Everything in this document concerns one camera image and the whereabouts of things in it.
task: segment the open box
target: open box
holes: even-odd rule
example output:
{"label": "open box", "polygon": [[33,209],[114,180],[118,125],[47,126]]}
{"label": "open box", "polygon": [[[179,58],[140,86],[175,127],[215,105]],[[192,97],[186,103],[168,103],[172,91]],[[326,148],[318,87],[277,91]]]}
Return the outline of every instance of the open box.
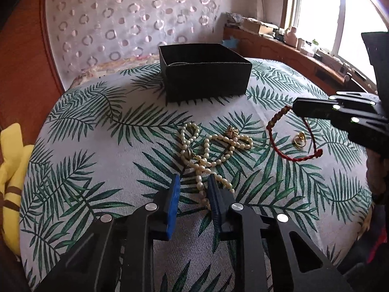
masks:
{"label": "open box", "polygon": [[221,44],[159,47],[168,102],[246,93],[252,64]]}

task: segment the silver rivet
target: silver rivet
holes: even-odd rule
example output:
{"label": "silver rivet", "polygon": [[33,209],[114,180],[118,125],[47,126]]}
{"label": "silver rivet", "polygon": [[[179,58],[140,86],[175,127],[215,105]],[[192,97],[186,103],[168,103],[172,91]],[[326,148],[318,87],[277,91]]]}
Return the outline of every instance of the silver rivet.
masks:
{"label": "silver rivet", "polygon": [[155,204],[155,203],[149,203],[149,204],[146,204],[145,209],[146,209],[146,210],[156,210],[157,207],[158,207],[157,204]]}
{"label": "silver rivet", "polygon": [[280,222],[286,223],[289,220],[289,217],[287,217],[287,215],[285,215],[285,214],[278,214],[277,219]]}
{"label": "silver rivet", "polygon": [[233,210],[243,210],[243,205],[240,203],[234,203],[234,204],[231,204],[231,208]]}
{"label": "silver rivet", "polygon": [[102,215],[102,217],[100,217],[100,221],[102,221],[103,223],[108,223],[112,221],[112,216],[110,216],[109,214],[104,214]]}

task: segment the yellow plush toy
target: yellow plush toy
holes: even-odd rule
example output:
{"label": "yellow plush toy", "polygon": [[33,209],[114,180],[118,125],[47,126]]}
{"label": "yellow plush toy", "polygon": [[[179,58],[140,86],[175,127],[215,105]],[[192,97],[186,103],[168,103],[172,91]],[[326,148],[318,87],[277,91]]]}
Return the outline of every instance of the yellow plush toy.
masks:
{"label": "yellow plush toy", "polygon": [[20,125],[17,123],[1,131],[0,145],[4,159],[0,166],[0,192],[4,198],[1,232],[5,244],[13,253],[20,256],[19,208],[34,145],[23,147]]}

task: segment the leaf-patterned tablecloth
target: leaf-patterned tablecloth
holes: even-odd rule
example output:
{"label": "leaf-patterned tablecloth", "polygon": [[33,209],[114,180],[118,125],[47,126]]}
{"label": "leaf-patterned tablecloth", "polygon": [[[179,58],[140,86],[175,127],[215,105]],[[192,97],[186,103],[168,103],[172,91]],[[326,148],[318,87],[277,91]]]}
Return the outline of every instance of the leaf-patterned tablecloth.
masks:
{"label": "leaf-patterned tablecloth", "polygon": [[[309,119],[323,156],[301,163],[279,157],[265,124],[297,96],[327,96],[282,63],[251,61],[247,93],[240,97],[166,105],[156,63],[90,81],[59,99],[36,142],[20,210],[21,255],[32,288],[94,217],[131,214],[179,173],[176,231],[172,241],[155,242],[155,289],[233,289],[235,244],[214,237],[194,172],[178,157],[178,128],[188,121],[201,126],[202,139],[194,144],[199,153],[205,135],[224,133],[229,124],[250,135],[255,148],[217,167],[232,181],[236,200],[261,214],[287,214],[335,264],[345,256],[371,201],[364,150],[328,121]],[[312,153],[311,140],[302,151],[291,143],[300,130],[306,131],[304,124],[292,112],[276,124],[275,141],[285,154]],[[211,158],[223,150],[211,145]]]}

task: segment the pearl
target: pearl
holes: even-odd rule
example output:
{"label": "pearl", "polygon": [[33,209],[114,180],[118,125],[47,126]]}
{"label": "pearl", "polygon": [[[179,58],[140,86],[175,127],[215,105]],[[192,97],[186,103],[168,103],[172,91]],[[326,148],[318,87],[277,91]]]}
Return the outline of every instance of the pearl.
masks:
{"label": "pearl", "polygon": [[204,190],[204,183],[198,182],[198,183],[196,184],[196,188],[197,188],[197,190],[199,190],[199,191]]}

